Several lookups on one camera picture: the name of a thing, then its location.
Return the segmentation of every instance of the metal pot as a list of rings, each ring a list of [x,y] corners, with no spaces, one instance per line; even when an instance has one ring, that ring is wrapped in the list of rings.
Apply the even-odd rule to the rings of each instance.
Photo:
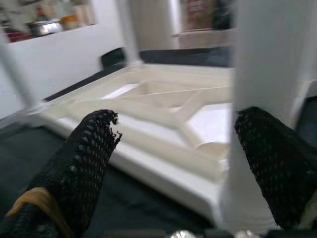
[[[27,23],[27,25],[33,37],[45,36],[64,30],[58,19],[53,19],[50,21],[36,21]]]

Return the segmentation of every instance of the black mesh fabric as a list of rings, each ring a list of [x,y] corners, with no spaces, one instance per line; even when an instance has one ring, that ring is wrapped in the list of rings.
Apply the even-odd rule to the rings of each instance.
[[[317,189],[317,150],[256,107],[239,112],[235,130],[275,222],[296,228]]]
[[[87,115],[27,188],[46,188],[77,238],[90,224],[107,163],[121,138],[121,134],[112,132],[111,123],[117,123],[113,111],[100,110]],[[22,237],[62,236],[46,214],[35,205],[26,204],[4,220],[0,231],[0,238]]]

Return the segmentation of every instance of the dark gray floor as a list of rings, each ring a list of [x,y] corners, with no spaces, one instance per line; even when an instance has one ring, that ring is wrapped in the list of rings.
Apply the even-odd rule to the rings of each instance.
[[[31,177],[63,145],[45,128],[11,126],[0,131],[0,215],[3,217]],[[85,237],[113,229],[178,229],[203,233],[212,225],[186,207],[109,166],[100,200]]]

